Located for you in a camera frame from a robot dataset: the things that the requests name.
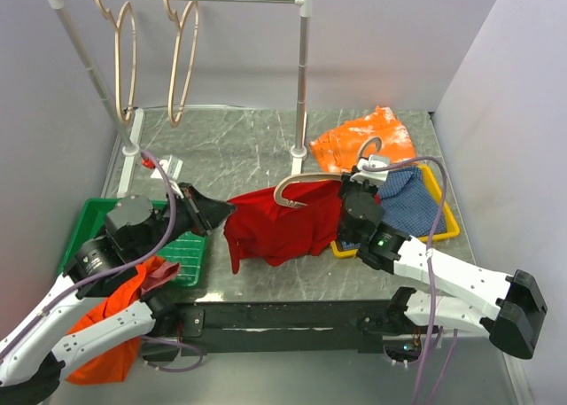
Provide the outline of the red t shirt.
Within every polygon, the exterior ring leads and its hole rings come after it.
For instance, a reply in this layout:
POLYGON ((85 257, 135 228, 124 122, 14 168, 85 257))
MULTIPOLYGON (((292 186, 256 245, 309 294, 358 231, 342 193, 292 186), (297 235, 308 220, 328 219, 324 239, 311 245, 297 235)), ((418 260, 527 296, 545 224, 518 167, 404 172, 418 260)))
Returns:
POLYGON ((342 200, 341 182, 292 183, 286 198, 301 202, 300 208, 280 206, 273 187, 236 196, 236 207, 224 225, 231 271, 240 270, 242 259, 262 259, 277 267, 303 255, 319 255, 337 238, 342 200))

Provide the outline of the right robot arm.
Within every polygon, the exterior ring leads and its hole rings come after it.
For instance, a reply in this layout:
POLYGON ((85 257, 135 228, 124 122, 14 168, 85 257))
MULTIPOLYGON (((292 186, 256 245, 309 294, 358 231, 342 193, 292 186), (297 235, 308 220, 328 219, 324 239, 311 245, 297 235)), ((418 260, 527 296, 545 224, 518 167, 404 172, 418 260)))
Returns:
POLYGON ((364 264, 427 284, 426 294, 401 287, 392 297, 388 323, 400 333, 432 323, 486 337, 502 352, 533 357, 548 306, 535 277, 484 269, 428 247, 384 222, 377 187, 361 172, 340 176, 338 238, 357 244, 364 264))

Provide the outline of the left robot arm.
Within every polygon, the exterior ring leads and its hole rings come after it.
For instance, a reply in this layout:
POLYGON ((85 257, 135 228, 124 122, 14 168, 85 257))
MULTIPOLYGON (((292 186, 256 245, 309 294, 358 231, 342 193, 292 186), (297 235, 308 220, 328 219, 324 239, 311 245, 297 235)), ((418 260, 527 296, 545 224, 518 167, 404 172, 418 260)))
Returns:
POLYGON ((42 301, 1 342, 1 402, 39 404, 61 381, 112 348, 152 331, 164 336, 176 324, 172 305, 150 292, 116 315, 71 329, 136 274, 138 264, 187 232, 207 236, 236 210, 191 184, 168 188, 168 203, 145 196, 119 200, 98 237, 85 242, 42 301))

